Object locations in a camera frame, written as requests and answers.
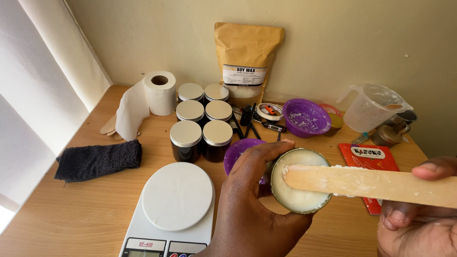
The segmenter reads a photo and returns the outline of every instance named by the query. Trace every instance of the aluminum lid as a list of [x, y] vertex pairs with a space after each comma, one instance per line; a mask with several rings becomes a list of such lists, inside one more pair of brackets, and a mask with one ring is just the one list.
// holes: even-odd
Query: aluminum lid
[[222, 120], [212, 120], [203, 128], [203, 138], [208, 145], [226, 145], [232, 141], [232, 136], [232, 127]]
[[229, 98], [229, 90], [220, 84], [211, 84], [205, 87], [205, 95], [210, 100], [225, 101]]
[[332, 121], [332, 126], [330, 129], [339, 130], [343, 127], [343, 120], [340, 117], [338, 117], [338, 115], [329, 113], [329, 116], [330, 120]]
[[176, 107], [176, 116], [180, 120], [198, 121], [205, 115], [203, 105], [195, 100], [182, 101]]
[[194, 146], [202, 139], [202, 128], [190, 120], [177, 122], [170, 129], [170, 139], [179, 147]]
[[206, 105], [205, 113], [210, 120], [228, 121], [232, 117], [232, 107], [224, 101], [215, 100]]
[[203, 88], [195, 83], [185, 83], [178, 88], [178, 96], [182, 100], [200, 100], [203, 97]]
[[377, 130], [379, 136], [393, 145], [400, 144], [403, 137], [390, 126], [384, 125]]

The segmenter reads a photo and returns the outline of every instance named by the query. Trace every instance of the purple bowl with wax residue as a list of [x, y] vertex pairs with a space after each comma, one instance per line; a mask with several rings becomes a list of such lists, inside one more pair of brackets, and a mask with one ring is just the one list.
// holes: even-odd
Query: purple bowl with wax residue
[[283, 108], [287, 129], [294, 135], [307, 138], [330, 130], [329, 114], [317, 103], [295, 98], [287, 101]]
[[[233, 143], [225, 152], [225, 157], [224, 157], [224, 170], [225, 174], [227, 176], [230, 174], [230, 171], [233, 168], [233, 165], [236, 163], [238, 158], [246, 151], [246, 149], [260, 145], [260, 144], [265, 144], [266, 142], [263, 140], [259, 139], [254, 139], [254, 138], [246, 138], [246, 139], [241, 139]], [[265, 180], [262, 177], [259, 181], [259, 184], [265, 184]]]

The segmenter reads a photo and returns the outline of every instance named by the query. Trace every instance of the wooden tabletop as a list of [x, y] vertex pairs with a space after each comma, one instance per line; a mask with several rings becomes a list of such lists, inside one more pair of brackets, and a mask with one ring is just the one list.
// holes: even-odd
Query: wooden tabletop
[[[99, 130], [116, 113], [127, 89], [127, 86], [110, 87], [68, 147], [125, 142], [102, 135]], [[174, 114], [151, 114], [143, 120], [138, 130], [141, 134], [137, 137], [143, 146], [139, 169], [124, 170], [86, 182], [65, 183], [53, 178], [58, 166], [57, 162], [54, 163], [0, 236], [1, 256], [118, 256], [144, 184], [156, 170], [176, 162], [170, 145], [170, 128], [175, 122]], [[263, 128], [259, 123], [254, 126], [264, 141], [276, 141], [275, 131]], [[333, 137], [319, 135], [302, 139], [287, 132], [282, 138], [295, 140], [297, 147], [322, 153], [332, 165], [345, 166], [338, 143], [350, 143], [358, 135], [344, 126]], [[401, 171], [410, 171], [427, 159], [413, 140], [406, 137], [409, 143], [402, 142], [391, 148]], [[234, 134], [232, 142], [238, 139]], [[216, 217], [221, 185], [226, 178], [223, 164], [208, 162], [202, 156], [195, 164], [213, 180]], [[287, 213], [273, 197], [260, 201], [274, 212]], [[361, 198], [333, 197], [314, 216], [313, 225], [288, 256], [374, 257], [378, 220], [379, 217], [368, 214]]]

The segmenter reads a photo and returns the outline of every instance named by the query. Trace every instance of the soy wax label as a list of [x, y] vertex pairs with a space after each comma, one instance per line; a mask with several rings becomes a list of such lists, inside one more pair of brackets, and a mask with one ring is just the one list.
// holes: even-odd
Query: soy wax label
[[228, 86], [260, 86], [265, 79], [268, 67], [246, 67], [223, 65], [223, 80]]

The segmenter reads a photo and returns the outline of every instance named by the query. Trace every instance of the white wax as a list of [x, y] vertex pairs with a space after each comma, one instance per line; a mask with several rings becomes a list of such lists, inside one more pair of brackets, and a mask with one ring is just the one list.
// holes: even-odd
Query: white wax
[[324, 158], [308, 150], [296, 150], [283, 156], [271, 176], [271, 186], [276, 198], [290, 210], [305, 212], [322, 207], [328, 193], [294, 189], [284, 182], [283, 170], [288, 165], [329, 166]]

